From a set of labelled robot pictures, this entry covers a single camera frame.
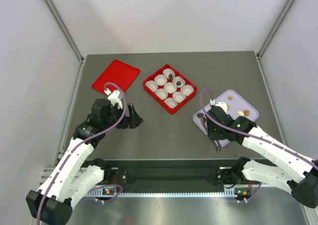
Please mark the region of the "metal serving tongs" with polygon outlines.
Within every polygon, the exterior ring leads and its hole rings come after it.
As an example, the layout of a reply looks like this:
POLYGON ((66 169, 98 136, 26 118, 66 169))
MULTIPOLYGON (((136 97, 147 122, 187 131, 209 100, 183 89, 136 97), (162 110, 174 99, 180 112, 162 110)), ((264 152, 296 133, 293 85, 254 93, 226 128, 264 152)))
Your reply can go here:
MULTIPOLYGON (((206 120, 206 121, 207 121, 207 118, 206 118, 205 116, 203 116, 202 118, 200 118, 201 123, 202 123, 202 120, 206 120)), ((207 132, 208 132, 207 126, 203 126, 203 128, 204 128, 204 131, 207 133, 207 132)), ((214 141, 214 140, 210 139, 208 135, 207 135, 207 138, 208 138, 208 140, 209 140, 210 142, 212 142, 212 143, 214 144, 214 146, 215 146, 215 148, 216 148, 216 151, 217 151, 217 152, 220 152, 222 147, 221 147, 221 144, 219 143, 219 141, 214 141)))

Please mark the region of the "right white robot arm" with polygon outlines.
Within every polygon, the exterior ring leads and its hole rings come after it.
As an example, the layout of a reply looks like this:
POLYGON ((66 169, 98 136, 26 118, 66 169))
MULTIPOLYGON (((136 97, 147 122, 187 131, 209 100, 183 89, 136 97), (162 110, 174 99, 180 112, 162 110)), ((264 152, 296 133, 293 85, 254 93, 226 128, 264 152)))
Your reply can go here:
POLYGON ((209 138, 236 142, 274 164, 268 166, 252 159, 243 159, 232 170, 235 182, 251 180, 265 183, 284 190, 308 208, 318 206, 317 160, 288 148, 245 116, 233 119, 227 113, 227 105, 224 103, 216 103, 204 114, 207 117, 209 138))

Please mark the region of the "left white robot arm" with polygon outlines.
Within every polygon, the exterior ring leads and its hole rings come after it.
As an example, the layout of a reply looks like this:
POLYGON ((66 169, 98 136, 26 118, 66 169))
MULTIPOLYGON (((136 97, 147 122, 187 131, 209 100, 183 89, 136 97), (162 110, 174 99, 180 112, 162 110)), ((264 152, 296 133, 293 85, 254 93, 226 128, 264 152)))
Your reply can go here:
POLYGON ((105 98, 95 100, 91 113, 76 127, 67 151, 49 178, 26 196, 37 224, 65 225, 75 206, 96 184, 111 182, 114 171, 102 159, 94 159, 79 177, 76 174, 108 131, 135 129, 142 122, 131 103, 120 107, 105 98))

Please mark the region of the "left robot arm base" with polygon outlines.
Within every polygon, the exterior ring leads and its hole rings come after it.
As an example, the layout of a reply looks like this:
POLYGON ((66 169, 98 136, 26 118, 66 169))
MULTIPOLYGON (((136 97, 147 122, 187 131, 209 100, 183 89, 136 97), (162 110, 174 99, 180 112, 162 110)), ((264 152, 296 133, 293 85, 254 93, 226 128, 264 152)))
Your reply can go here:
POLYGON ((128 170, 124 168, 119 168, 115 162, 110 160, 103 160, 96 158, 94 160, 86 160, 80 167, 80 171, 87 171, 89 166, 96 165, 101 170, 104 170, 103 179, 98 182, 98 185, 110 185, 119 184, 125 186, 128 179, 128 170))

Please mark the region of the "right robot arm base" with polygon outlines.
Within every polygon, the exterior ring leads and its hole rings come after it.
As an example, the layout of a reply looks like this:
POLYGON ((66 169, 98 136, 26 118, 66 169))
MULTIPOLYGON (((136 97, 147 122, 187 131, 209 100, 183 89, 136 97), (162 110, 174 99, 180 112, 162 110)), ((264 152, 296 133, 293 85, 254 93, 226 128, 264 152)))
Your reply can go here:
POLYGON ((221 169, 216 169, 215 177, 219 184, 225 186, 225 185, 231 185, 230 187, 226 188, 233 188, 238 184, 245 184, 248 182, 246 177, 243 175, 243 169, 244 166, 250 162, 251 159, 247 157, 240 157, 232 167, 221 169))

